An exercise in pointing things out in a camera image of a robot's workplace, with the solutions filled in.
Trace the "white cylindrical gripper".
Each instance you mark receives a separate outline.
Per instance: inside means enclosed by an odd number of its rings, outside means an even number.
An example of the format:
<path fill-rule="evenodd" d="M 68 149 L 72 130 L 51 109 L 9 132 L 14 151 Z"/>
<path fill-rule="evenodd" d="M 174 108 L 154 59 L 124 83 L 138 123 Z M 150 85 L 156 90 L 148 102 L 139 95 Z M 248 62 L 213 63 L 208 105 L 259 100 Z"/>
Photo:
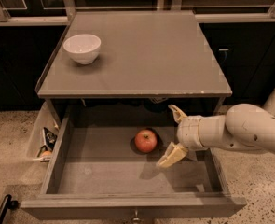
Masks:
<path fill-rule="evenodd" d="M 202 116 L 187 116 L 176 105 L 168 105 L 171 110 L 174 121 L 178 124 L 177 139 L 178 144 L 170 142 L 164 155 L 158 160 L 156 166 L 158 168 L 169 168 L 183 159 L 188 150 L 201 151 L 206 150 L 206 147 L 199 139 L 199 123 Z"/>

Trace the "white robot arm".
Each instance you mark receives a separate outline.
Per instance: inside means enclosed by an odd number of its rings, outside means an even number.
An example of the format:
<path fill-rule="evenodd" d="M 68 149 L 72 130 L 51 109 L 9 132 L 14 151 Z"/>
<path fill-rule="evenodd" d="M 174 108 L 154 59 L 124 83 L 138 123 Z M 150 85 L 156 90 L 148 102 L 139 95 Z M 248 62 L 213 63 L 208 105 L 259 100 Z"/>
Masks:
<path fill-rule="evenodd" d="M 224 115 L 188 116 L 176 105 L 169 109 L 178 124 L 178 142 L 169 143 L 157 162 L 159 168 L 168 168 L 192 152 L 208 148 L 275 154 L 275 89 L 262 107 L 233 105 Z"/>

